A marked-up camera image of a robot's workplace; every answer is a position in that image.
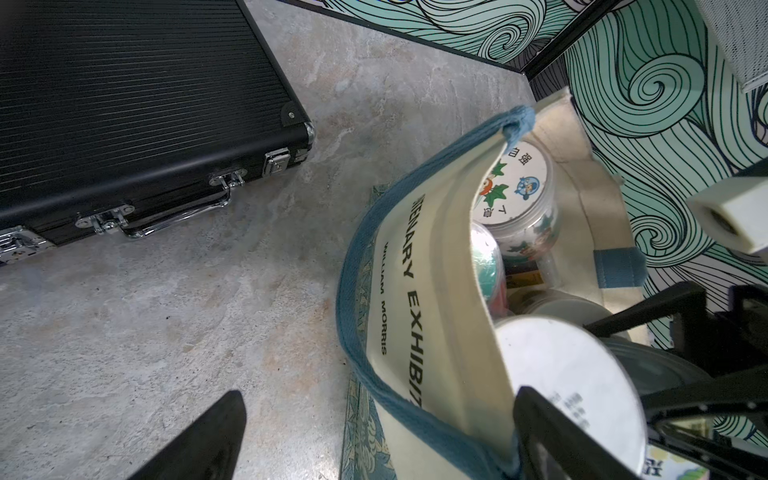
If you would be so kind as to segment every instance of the marble floor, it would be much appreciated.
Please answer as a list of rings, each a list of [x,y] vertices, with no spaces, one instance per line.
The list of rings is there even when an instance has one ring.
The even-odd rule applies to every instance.
[[[0,271],[0,478],[126,478],[229,389],[236,478],[338,477],[334,298],[373,184],[532,104],[518,74],[274,0],[248,6],[313,119],[309,160],[138,243]]]

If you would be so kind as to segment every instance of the briefcase handle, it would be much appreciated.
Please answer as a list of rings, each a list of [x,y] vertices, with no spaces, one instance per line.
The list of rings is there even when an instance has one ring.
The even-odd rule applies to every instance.
[[[81,218],[75,225],[79,228],[93,227],[95,232],[99,235],[104,233],[117,233],[119,231],[129,240],[139,240],[192,217],[210,212],[211,210],[226,207],[232,201],[232,189],[240,187],[245,183],[243,176],[247,173],[247,170],[241,169],[230,174],[212,177],[209,184],[211,186],[221,185],[223,188],[223,195],[221,197],[205,204],[195,205],[194,207],[182,210],[181,212],[166,215],[144,227],[128,228],[128,220],[125,219],[124,214],[133,213],[134,208],[131,205],[124,205],[123,207],[115,208],[108,212],[104,212],[103,214]]]

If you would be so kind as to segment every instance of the wave pattern wallpaper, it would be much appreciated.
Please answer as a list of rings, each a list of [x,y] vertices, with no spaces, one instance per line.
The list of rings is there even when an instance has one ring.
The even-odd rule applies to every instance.
[[[521,68],[590,0],[293,0]]]
[[[694,0],[635,0],[609,13],[532,83],[536,98],[569,84],[594,154],[624,178],[637,246],[649,266],[645,295],[683,281],[707,288],[710,311],[728,288],[768,283],[756,257],[714,243],[685,199],[768,157],[768,87],[743,94]],[[650,325],[669,348],[669,322]],[[740,417],[721,433],[768,446]]]

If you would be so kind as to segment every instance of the tote bag strap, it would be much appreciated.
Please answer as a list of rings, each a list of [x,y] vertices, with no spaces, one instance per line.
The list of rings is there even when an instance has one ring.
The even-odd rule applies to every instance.
[[[374,240],[379,225],[400,200],[435,172],[487,140],[500,129],[506,137],[507,148],[514,147],[520,137],[533,128],[534,122],[533,109],[525,106],[497,115],[459,138],[389,188],[373,204],[357,228],[344,260],[339,290],[336,294],[336,328],[339,341],[359,381],[369,390],[373,398],[411,433],[469,478],[477,480],[520,478],[518,453],[510,452],[511,461],[505,461],[487,445],[406,401],[376,375],[356,332],[356,281],[363,253]]]

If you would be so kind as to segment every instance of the plastic jar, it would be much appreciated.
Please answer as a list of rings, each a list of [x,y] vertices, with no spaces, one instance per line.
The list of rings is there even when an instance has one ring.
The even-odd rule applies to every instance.
[[[584,326],[607,316],[602,305],[559,290],[520,290],[510,295],[509,308],[518,315],[546,315]]]
[[[507,316],[507,283],[504,275],[504,262],[498,250],[498,244],[491,232],[482,224],[472,221],[472,264],[478,277],[478,285],[483,300],[488,306],[491,318]]]
[[[472,219],[488,228],[505,262],[536,260],[552,248],[560,226],[554,189],[554,164],[530,141],[518,142],[486,177]]]

